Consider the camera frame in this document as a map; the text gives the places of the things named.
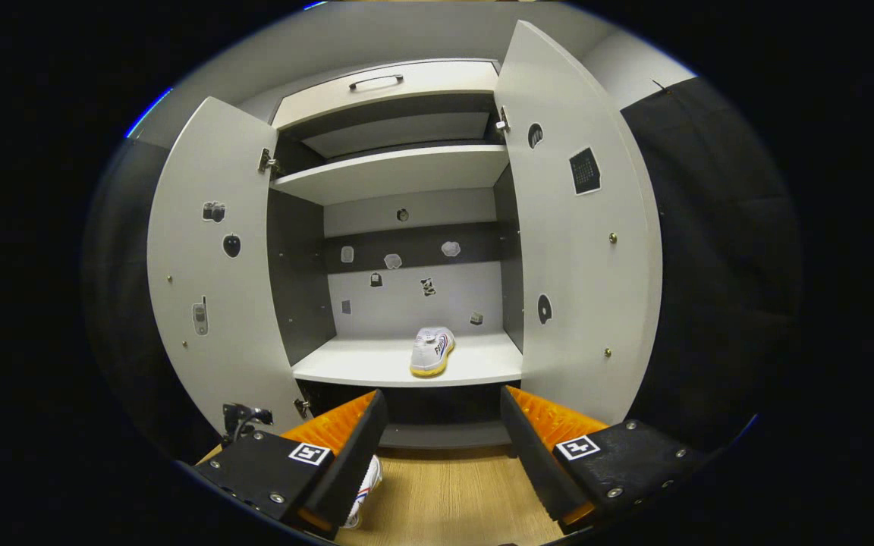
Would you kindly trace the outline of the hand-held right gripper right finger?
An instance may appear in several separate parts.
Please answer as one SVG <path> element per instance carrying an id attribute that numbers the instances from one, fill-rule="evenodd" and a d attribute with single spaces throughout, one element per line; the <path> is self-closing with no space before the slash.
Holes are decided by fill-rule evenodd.
<path id="1" fill-rule="evenodd" d="M 607 425 L 513 386 L 500 390 L 500 414 L 539 502 L 566 535 L 624 521 L 710 460 L 638 419 Z"/>

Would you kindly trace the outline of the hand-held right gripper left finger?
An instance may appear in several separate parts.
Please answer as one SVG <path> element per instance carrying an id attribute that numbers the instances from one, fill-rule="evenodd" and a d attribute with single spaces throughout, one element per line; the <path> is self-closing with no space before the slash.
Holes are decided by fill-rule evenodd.
<path id="1" fill-rule="evenodd" d="M 330 540 L 370 490 L 364 478 L 386 426 L 388 407 L 377 388 L 291 431 L 221 445 L 192 476 L 263 519 Z"/>

